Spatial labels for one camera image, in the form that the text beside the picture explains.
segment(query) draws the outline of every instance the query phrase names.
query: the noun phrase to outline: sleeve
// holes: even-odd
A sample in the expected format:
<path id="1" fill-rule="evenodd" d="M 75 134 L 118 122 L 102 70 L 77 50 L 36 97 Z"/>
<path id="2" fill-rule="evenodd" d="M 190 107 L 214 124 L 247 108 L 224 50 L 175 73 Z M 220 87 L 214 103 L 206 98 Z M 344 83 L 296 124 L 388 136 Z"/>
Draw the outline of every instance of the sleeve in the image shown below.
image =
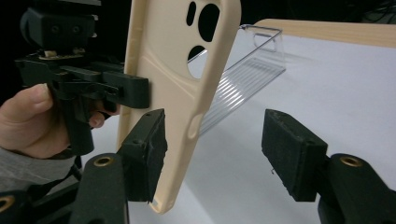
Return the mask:
<path id="1" fill-rule="evenodd" d="M 0 192 L 27 190 L 31 185 L 47 184 L 64 178 L 75 157 L 40 160 L 0 148 Z"/>

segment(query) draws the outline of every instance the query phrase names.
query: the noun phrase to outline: white table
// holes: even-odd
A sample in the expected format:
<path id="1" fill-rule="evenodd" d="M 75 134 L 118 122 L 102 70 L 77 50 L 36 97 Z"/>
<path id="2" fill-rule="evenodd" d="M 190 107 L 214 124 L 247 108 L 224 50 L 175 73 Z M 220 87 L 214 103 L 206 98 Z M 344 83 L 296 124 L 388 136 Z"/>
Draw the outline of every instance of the white table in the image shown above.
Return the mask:
<path id="1" fill-rule="evenodd" d="M 294 116 L 329 156 L 367 160 L 396 189 L 396 49 L 293 35 L 284 49 L 287 71 L 200 138 L 175 207 L 157 215 L 129 203 L 131 223 L 319 223 L 318 205 L 296 203 L 262 154 L 266 108 Z M 117 126 L 115 117 L 93 132 L 90 156 L 115 151 Z"/>

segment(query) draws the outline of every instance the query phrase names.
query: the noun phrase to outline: phone case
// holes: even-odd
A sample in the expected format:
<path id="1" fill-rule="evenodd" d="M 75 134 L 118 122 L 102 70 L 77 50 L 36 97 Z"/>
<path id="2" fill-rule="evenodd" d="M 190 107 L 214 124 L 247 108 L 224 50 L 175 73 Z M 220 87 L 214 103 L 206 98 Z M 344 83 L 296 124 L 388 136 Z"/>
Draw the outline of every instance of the phone case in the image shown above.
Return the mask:
<path id="1" fill-rule="evenodd" d="M 210 15 L 216 28 L 207 36 Z M 125 57 L 125 73 L 147 77 L 150 107 L 122 107 L 118 144 L 146 112 L 164 108 L 168 150 L 152 209 L 169 211 L 177 198 L 200 133 L 227 62 L 241 15 L 239 0 L 134 0 Z M 200 77 L 191 75 L 189 55 L 207 50 Z"/>

